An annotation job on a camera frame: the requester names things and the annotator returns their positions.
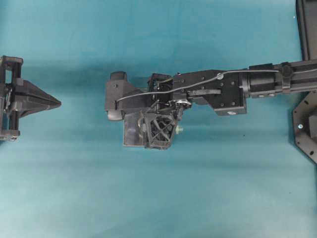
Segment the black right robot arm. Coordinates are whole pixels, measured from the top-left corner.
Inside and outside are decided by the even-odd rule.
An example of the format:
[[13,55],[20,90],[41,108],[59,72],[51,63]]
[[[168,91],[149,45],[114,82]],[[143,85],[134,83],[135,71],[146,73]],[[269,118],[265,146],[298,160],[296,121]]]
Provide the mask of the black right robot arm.
[[184,111],[206,104],[219,116],[246,113],[246,99],[309,92],[317,88],[317,61],[261,64],[241,70],[205,70],[152,80],[150,108],[140,128],[147,149],[166,150],[172,144]]

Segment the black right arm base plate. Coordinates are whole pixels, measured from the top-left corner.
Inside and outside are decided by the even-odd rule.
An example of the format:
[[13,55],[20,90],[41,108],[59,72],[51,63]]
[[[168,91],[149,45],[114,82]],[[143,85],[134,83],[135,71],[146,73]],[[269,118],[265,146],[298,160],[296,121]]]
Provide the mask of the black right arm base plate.
[[294,143],[317,164],[317,91],[309,92],[292,112]]

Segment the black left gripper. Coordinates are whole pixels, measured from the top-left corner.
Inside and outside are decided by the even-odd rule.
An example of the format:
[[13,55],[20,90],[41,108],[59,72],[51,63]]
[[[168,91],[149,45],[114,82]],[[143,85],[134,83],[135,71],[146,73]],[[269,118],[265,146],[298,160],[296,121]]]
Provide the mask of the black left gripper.
[[[1,141],[15,141],[19,137],[19,118],[61,106],[61,101],[21,78],[22,65],[22,58],[0,57]],[[15,95],[35,101],[18,100],[14,102]]]

